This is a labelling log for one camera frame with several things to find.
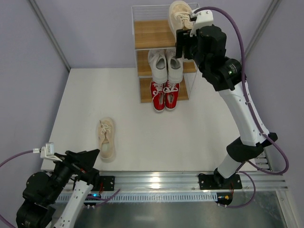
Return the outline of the beige sneaker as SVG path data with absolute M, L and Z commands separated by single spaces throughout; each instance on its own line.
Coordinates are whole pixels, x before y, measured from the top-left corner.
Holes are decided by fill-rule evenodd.
M 100 157 L 106 163 L 113 162 L 115 159 L 114 130 L 114 122 L 110 117 L 99 121 L 97 133 Z
M 179 29 L 188 30 L 194 26 L 193 21 L 190 21 L 189 14 L 192 12 L 189 4 L 182 0 L 174 1 L 169 7 L 168 24 L 174 38 Z

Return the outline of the white sneaker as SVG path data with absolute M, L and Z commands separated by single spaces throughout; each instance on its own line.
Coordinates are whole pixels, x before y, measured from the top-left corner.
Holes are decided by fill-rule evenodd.
M 171 83 L 180 83 L 183 79 L 183 62 L 175 57 L 175 49 L 166 49 L 165 56 L 168 67 L 168 81 Z
M 152 80 L 158 84 L 164 84 L 168 79 L 164 49 L 149 50 L 148 63 L 152 72 Z

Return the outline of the red canvas sneaker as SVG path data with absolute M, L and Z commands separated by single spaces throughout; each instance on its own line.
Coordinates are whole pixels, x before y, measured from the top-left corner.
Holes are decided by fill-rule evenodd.
M 165 95 L 165 108 L 167 111 L 173 111 L 177 105 L 179 96 L 180 84 L 166 82 L 163 89 Z
M 158 84 L 154 81 L 151 81 L 150 92 L 152 96 L 152 104 L 154 111 L 157 113 L 163 112 L 165 108 L 163 89 L 164 84 Z

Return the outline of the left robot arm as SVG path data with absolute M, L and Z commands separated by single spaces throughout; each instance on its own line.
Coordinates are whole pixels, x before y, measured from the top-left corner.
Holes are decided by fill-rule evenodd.
M 22 193 L 24 202 L 19 208 L 16 223 L 19 228 L 46 228 L 51 224 L 55 203 L 62 190 L 76 175 L 73 197 L 70 198 L 64 214 L 56 228 L 72 227 L 88 193 L 93 189 L 99 171 L 94 168 L 99 149 L 83 152 L 66 151 L 55 153 L 55 168 L 51 175 L 43 171 L 29 177 Z

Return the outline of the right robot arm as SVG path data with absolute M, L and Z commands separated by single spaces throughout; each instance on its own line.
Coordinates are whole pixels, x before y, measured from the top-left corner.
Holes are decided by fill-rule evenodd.
M 226 147 L 227 156 L 214 170 L 213 179 L 218 188 L 228 188 L 241 165 L 259 156 L 270 140 L 278 139 L 276 133 L 266 128 L 258 130 L 248 105 L 250 99 L 243 89 L 242 65 L 226 56 L 227 36 L 219 27 L 205 26 L 196 31 L 176 31 L 176 57 L 193 60 L 199 71 L 219 93 L 228 106 L 240 136 Z

